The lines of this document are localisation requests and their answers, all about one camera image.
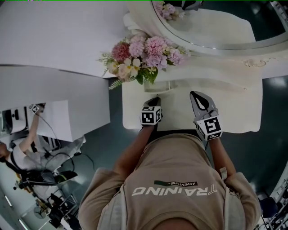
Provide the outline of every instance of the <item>gray floor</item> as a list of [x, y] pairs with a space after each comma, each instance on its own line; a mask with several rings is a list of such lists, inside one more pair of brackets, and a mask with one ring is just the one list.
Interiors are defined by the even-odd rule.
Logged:
[[[261, 128], [257, 133], [224, 133], [222, 142], [236, 169], [255, 184], [257, 191], [270, 193], [276, 185], [288, 160], [288, 76], [263, 80], [263, 107]], [[138, 130], [126, 130], [122, 125], [121, 88], [110, 91], [111, 123], [86, 134], [87, 142], [82, 152], [95, 162], [95, 167], [112, 168], [117, 157], [137, 135]], [[92, 163], [85, 156], [74, 158], [76, 181], [63, 186], [67, 193], [73, 193], [80, 202], [94, 171]], [[70, 169], [71, 163], [65, 163]]]

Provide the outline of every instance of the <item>mirror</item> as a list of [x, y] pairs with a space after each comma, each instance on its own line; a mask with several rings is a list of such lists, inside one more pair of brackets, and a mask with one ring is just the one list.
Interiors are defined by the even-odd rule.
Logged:
[[152, 1], [152, 5], [172, 34], [196, 46], [243, 50], [288, 40], [286, 2]]

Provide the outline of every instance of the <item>flower bouquet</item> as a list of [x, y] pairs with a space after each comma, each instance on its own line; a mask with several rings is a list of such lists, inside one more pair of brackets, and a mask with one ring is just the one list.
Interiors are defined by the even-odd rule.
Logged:
[[179, 13], [178, 10], [175, 9], [173, 5], [170, 3], [165, 4], [164, 1], [153, 1], [153, 5], [162, 18], [169, 20], [177, 20], [178, 18], [183, 19], [185, 13]]
[[118, 80], [109, 89], [123, 82], [137, 80], [140, 84], [154, 83], [158, 71], [166, 71], [167, 65], [179, 65], [189, 51], [158, 36], [147, 38], [135, 35], [115, 45], [111, 53], [103, 53], [99, 59], [106, 66], [104, 74], [114, 74]]

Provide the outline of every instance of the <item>person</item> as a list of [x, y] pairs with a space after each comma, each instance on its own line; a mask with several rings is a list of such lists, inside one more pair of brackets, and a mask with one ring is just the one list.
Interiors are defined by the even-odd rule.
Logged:
[[80, 204], [82, 228], [252, 230], [261, 216], [255, 192], [220, 139], [209, 145], [215, 168], [195, 130], [144, 126], [112, 170], [96, 171]]
[[44, 149], [42, 152], [29, 151], [31, 144], [35, 141], [40, 113], [43, 110], [44, 108], [41, 107], [34, 114], [28, 136], [20, 144], [16, 145], [13, 151], [9, 151], [7, 145], [0, 142], [0, 162], [6, 163], [12, 169], [16, 167], [17, 169], [26, 171], [44, 169], [54, 171], [79, 151], [85, 141], [84, 137], [75, 140], [64, 148], [51, 152], [50, 155], [47, 155]]

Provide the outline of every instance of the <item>white cloth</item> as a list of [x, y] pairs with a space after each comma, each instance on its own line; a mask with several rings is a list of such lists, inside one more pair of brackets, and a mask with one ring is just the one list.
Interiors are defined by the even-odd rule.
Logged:
[[[30, 152], [26, 151], [26, 154], [23, 153], [19, 147], [16, 147], [13, 150], [13, 157], [17, 164], [17, 166], [23, 170], [43, 170], [48, 169], [50, 171], [54, 171], [60, 165], [62, 165], [66, 160], [73, 157], [75, 153], [79, 151], [83, 144], [84, 137], [81, 137], [74, 142], [68, 144], [62, 149], [53, 151], [50, 153], [52, 156], [45, 158], [45, 153], [43, 152]], [[11, 156], [8, 158], [8, 162], [12, 165], [13, 162], [11, 160]]]

